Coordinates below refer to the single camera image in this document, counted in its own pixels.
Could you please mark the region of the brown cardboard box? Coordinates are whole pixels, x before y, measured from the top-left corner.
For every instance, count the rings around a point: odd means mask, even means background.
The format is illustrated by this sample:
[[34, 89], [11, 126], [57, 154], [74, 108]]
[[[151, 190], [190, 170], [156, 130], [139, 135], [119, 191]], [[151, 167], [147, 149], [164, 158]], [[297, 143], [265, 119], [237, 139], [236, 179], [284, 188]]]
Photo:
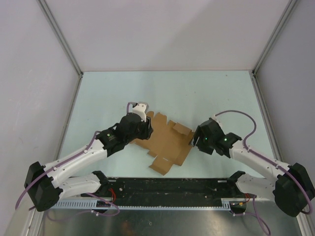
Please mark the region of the brown cardboard box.
[[133, 144], [146, 149], [147, 154], [154, 158], [149, 166], [161, 175], [167, 174], [173, 165], [182, 166], [192, 145], [194, 131], [172, 120], [166, 115], [149, 111], [153, 133], [150, 139], [132, 141]]

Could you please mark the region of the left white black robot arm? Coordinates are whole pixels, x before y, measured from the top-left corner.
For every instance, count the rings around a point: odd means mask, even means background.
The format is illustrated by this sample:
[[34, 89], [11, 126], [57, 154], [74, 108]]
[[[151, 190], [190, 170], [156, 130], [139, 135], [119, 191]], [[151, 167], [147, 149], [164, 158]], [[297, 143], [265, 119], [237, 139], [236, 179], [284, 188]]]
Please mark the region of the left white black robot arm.
[[31, 164], [24, 184], [25, 193], [39, 212], [50, 209], [61, 199], [76, 195], [102, 197], [110, 189], [109, 180], [102, 171], [93, 171], [83, 177], [74, 177], [74, 174], [123, 150], [135, 139], [148, 140], [152, 132], [150, 117], [142, 119], [138, 114], [128, 113], [119, 123], [96, 131], [91, 141], [73, 154], [45, 165]]

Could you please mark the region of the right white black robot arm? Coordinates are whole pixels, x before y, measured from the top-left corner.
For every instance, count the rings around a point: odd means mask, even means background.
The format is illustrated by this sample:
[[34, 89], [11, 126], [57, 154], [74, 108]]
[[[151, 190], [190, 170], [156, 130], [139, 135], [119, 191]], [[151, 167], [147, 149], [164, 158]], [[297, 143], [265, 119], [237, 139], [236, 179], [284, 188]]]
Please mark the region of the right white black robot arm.
[[262, 177], [238, 171], [231, 176], [227, 192], [232, 197], [249, 193], [273, 201], [285, 214], [296, 217], [315, 197], [315, 188], [304, 166], [271, 160], [258, 153], [234, 133], [225, 134], [221, 124], [210, 118], [198, 125], [191, 145], [206, 154], [216, 152], [241, 162]]

